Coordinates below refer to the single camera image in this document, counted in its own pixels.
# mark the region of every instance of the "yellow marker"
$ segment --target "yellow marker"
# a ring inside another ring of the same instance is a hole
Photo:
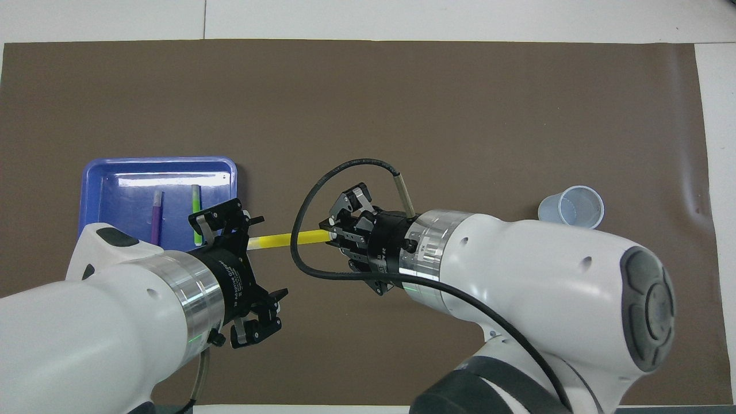
[[[282,248],[289,245],[291,234],[275,234],[273,236],[251,237],[248,240],[248,250]],[[299,233],[297,244],[324,243],[330,241],[330,233],[325,230],[310,230]]]

